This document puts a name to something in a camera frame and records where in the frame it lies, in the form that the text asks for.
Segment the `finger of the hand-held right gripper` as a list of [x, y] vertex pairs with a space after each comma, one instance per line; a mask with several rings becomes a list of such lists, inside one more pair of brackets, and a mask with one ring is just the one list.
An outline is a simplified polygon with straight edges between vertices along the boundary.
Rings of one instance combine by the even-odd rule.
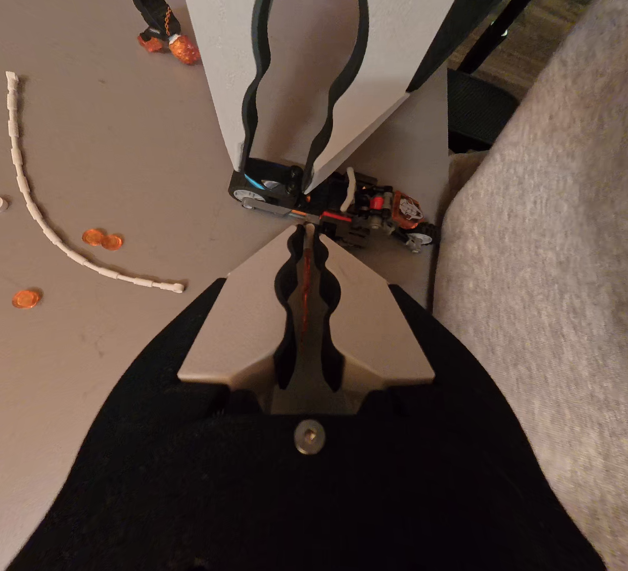
[[332, 83], [303, 190], [334, 172], [409, 96], [422, 58], [455, 0], [358, 0], [356, 43]]
[[234, 170], [242, 162], [242, 105], [256, 75], [252, 22], [255, 0], [189, 0], [218, 124]]

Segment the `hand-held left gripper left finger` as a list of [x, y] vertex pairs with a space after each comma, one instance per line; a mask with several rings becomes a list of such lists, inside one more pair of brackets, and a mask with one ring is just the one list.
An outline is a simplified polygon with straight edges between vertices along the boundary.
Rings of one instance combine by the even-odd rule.
[[304, 241], [305, 227], [293, 225], [228, 274], [178, 371], [181, 382], [248, 391], [271, 413], [296, 364], [289, 298]]

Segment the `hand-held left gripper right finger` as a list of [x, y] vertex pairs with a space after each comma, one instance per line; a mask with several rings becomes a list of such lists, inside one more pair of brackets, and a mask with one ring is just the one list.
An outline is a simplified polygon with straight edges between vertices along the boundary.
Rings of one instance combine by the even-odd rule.
[[309, 228], [309, 410], [356, 413], [373, 391], [435, 379], [388, 282]]

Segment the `orange lego flame rod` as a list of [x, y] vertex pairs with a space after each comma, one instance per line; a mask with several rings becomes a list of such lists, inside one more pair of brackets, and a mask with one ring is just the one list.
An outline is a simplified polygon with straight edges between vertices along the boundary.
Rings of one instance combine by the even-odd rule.
[[303, 271], [302, 271], [302, 317], [300, 324], [299, 344], [302, 349], [307, 337], [308, 324], [310, 318], [310, 296], [313, 267], [313, 241], [315, 239], [315, 226], [313, 223], [305, 225], [305, 238], [303, 248]]

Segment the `black lego motorcycle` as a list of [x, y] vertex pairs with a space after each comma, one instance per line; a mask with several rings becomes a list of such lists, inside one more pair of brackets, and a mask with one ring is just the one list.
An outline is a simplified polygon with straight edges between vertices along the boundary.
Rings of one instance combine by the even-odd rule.
[[362, 248], [372, 232], [401, 242], [412, 253], [440, 244], [441, 230], [427, 221], [420, 203], [390, 185], [348, 168], [332, 172], [305, 192], [302, 167], [248, 159], [234, 171], [229, 194], [243, 208], [310, 223], [344, 248]]

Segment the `black flame-footed lego minifigure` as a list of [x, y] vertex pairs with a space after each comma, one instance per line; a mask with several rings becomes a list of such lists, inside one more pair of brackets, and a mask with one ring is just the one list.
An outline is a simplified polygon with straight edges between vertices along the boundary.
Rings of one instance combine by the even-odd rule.
[[137, 36], [149, 54], [173, 55], [186, 65], [200, 61], [200, 52], [189, 36], [183, 34], [179, 20], [165, 0], [132, 0], [147, 27]]

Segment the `black table leg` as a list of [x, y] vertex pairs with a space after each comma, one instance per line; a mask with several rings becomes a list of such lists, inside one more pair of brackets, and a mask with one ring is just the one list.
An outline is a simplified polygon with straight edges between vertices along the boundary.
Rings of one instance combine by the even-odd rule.
[[457, 71], [471, 75], [506, 39], [508, 30], [532, 0], [510, 0], [462, 60]]

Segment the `black office chair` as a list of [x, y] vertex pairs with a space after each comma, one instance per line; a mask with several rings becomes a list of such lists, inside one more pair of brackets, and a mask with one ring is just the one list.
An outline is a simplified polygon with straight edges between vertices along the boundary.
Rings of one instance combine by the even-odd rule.
[[470, 74], [447, 70], [448, 149], [488, 151], [519, 107], [508, 91]]

